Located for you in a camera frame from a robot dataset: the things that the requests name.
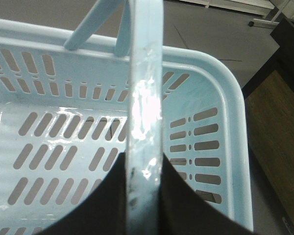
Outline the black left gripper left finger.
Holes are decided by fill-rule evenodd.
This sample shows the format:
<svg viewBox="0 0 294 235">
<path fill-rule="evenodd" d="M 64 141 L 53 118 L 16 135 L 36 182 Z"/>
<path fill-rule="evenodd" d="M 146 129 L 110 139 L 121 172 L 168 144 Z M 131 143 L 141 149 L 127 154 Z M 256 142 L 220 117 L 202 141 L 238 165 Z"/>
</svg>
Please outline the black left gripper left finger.
<svg viewBox="0 0 294 235">
<path fill-rule="evenodd" d="M 44 235 L 124 235 L 125 153 L 99 186 L 74 210 L 43 230 Z"/>
</svg>

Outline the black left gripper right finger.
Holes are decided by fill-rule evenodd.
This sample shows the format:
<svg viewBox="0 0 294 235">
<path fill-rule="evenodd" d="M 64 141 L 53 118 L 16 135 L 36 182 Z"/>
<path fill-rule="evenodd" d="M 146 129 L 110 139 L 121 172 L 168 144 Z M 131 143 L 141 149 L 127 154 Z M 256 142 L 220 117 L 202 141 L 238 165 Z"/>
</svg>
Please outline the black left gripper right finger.
<svg viewBox="0 0 294 235">
<path fill-rule="evenodd" d="M 159 188 L 160 235 L 250 235 L 199 197 L 163 155 Z"/>
</svg>

